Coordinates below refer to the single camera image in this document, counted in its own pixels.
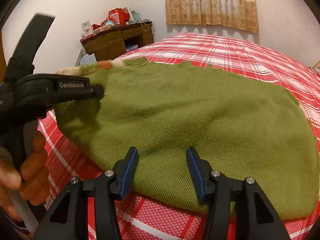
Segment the person left hand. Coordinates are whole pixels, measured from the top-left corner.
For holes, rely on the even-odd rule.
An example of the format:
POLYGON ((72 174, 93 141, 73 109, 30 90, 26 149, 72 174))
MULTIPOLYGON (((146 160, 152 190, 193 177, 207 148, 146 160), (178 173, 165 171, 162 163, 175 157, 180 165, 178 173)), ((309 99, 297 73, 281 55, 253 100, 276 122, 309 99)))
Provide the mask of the person left hand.
POLYGON ((45 145, 44 135, 37 131, 33 137, 33 150, 20 170, 1 159, 1 208, 17 222, 21 222, 22 217, 16 210, 8 190, 18 191, 20 196, 33 206, 43 204, 49 196, 49 171, 45 166, 48 154, 45 145))

